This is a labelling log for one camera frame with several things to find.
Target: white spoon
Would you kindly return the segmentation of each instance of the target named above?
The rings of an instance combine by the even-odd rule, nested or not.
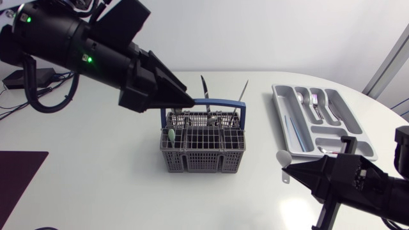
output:
[[[286,168],[291,164],[292,157],[289,152],[285,150],[279,150],[275,156],[277,157],[277,160],[281,164],[281,167]],[[284,183],[289,183],[289,175],[284,171],[282,171],[281,180]]]

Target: white table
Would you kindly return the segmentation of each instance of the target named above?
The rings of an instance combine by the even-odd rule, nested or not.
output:
[[[122,108],[117,89],[82,77],[73,102],[62,111],[40,114],[27,107],[0,121],[2,150],[50,153],[4,230],[311,229],[321,205],[299,182],[281,182],[275,154],[285,145],[272,84],[338,89],[372,141],[379,156],[375,164],[399,176],[393,167],[394,132],[408,123],[377,101],[297,73],[175,73],[193,98],[203,97],[201,74],[210,98],[237,100],[250,80],[243,97],[247,150],[237,174],[168,173],[159,150],[160,111]],[[63,95],[63,88],[43,101],[59,102],[55,95]],[[24,102],[22,91],[7,94],[3,106]],[[334,229],[386,227],[379,217],[341,206]]]

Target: knife blade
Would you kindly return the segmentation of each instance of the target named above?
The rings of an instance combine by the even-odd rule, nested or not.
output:
[[[209,98],[209,92],[207,91],[207,85],[206,85],[205,78],[203,78],[202,75],[200,75],[200,77],[202,78],[204,97]],[[210,118],[210,105],[206,105],[206,111],[207,111],[207,117]]]

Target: power adapter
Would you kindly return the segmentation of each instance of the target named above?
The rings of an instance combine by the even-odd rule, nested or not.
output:
[[[36,70],[37,87],[46,88],[52,81],[52,76],[56,72],[53,68],[39,68]],[[24,89],[24,77],[22,70],[16,70],[5,79],[3,79],[4,85],[8,89]]]

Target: knife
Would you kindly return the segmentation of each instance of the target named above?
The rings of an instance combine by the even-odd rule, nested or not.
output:
[[[200,77],[202,78],[204,97],[209,98],[209,92],[207,91],[206,81],[205,81],[205,79],[203,78],[202,75],[200,75]],[[206,105],[206,111],[207,111],[207,118],[209,119],[211,117],[210,116],[210,105]]]
[[[238,101],[241,101],[241,100],[242,100],[244,91],[245,91],[245,89],[246,89],[248,83],[249,83],[249,80],[247,80],[247,82],[245,83],[245,86],[244,86],[244,88],[243,88],[242,94],[240,95],[240,98],[238,99]],[[236,110],[237,110],[237,108],[234,109],[233,114],[231,115],[231,118],[230,118],[230,121],[229,121],[229,125],[230,125],[230,123],[232,122],[232,120],[233,120],[233,118],[234,118],[234,116],[235,116]]]

